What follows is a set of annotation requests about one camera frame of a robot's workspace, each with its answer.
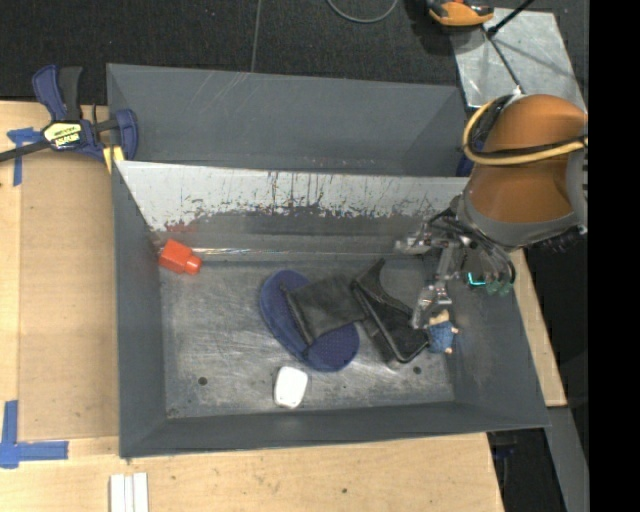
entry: wooden board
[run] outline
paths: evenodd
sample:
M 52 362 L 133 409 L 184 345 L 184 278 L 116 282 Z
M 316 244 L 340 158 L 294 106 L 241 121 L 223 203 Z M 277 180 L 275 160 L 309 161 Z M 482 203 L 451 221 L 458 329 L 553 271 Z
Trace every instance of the wooden board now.
M 540 380 L 540 387 L 547 407 L 567 405 L 556 357 L 547 333 L 547 326 L 542 316 L 536 289 L 531 279 L 531 272 L 523 250 L 511 254 L 511 261 L 516 267 L 517 278 L 513 290 L 520 306 L 520 315 L 524 324 L 531 355 Z
M 72 441 L 68 461 L 0 471 L 2 508 L 106 511 L 110 475 L 146 472 L 153 512 L 504 510 L 483 434 L 130 462 L 116 450 Z
M 47 110 L 38 103 L 3 102 L 0 109 L 3 134 L 23 127 L 40 129 L 49 122 Z M 104 117 L 106 108 L 98 114 Z M 3 199 L 6 195 L 12 205 L 7 210 L 2 203 L 3 217 L 11 215 L 4 223 L 11 231 L 3 244 L 11 245 L 5 250 L 13 265 L 4 268 L 9 279 L 7 284 L 3 280 L 2 289 L 8 304 L 2 325 L 9 331 L 3 332 L 3 353 L 10 356 L 3 357 L 2 364 L 13 370 L 6 376 L 3 371 L 2 378 L 3 384 L 14 382 L 13 388 L 11 382 L 3 385 L 2 394 L 17 398 L 19 368 L 18 437 L 117 435 L 113 222 L 106 167 L 47 149 L 23 158 L 23 183 L 17 188 L 10 179 L 13 161 L 1 169 L 6 180 Z M 17 325 L 18 275 L 19 366 L 16 332 L 10 332 Z

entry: stain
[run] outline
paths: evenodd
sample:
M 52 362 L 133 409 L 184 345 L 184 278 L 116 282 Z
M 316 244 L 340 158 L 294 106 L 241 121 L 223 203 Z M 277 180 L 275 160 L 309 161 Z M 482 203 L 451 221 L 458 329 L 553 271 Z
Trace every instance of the stain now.
M 168 233 L 194 233 L 197 231 L 197 224 L 193 222 L 185 224 L 182 220 L 175 224 L 165 222 L 164 227 Z

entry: bin floor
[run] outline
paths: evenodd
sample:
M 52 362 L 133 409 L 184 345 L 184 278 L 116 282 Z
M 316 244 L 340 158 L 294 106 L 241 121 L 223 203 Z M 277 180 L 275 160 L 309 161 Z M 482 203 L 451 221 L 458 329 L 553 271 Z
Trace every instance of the bin floor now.
M 282 366 L 303 369 L 310 377 L 299 409 L 454 399 L 451 361 L 443 354 L 425 350 L 410 363 L 392 369 L 358 324 L 356 358 L 341 371 L 323 373 L 298 361 L 264 323 L 258 297 L 262 283 L 274 272 L 296 270 L 311 281 L 335 273 L 355 277 L 375 258 L 276 254 L 258 260 L 242 256 L 205 256 L 203 260 L 195 276 L 160 269 L 169 418 L 284 411 L 273 401 L 275 376 Z M 419 259 L 388 259 L 382 284 L 396 298 L 413 304 L 424 281 L 424 268 Z

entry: orange block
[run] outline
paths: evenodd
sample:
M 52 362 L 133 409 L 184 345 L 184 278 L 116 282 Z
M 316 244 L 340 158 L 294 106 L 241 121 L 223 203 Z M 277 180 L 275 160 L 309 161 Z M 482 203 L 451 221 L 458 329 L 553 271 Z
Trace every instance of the orange block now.
M 194 275 L 200 272 L 202 260 L 193 255 L 190 247 L 170 238 L 160 253 L 158 263 L 177 274 L 186 272 Z

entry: clamp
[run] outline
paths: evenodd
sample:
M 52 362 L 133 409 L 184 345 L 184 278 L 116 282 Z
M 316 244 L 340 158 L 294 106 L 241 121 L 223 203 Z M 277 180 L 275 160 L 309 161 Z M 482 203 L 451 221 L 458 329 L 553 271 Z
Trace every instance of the clamp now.
M 58 68 L 50 64 L 38 70 L 32 85 L 39 103 L 51 116 L 51 122 L 41 131 L 42 140 L 0 153 L 0 162 L 19 158 L 46 148 L 54 151 L 72 151 L 106 163 L 105 145 L 100 132 L 119 129 L 120 147 L 124 157 L 133 159 L 138 148 L 138 128 L 134 112 L 118 110 L 115 119 L 101 123 L 82 118 L 78 103 L 78 82 L 82 68 L 78 66 Z

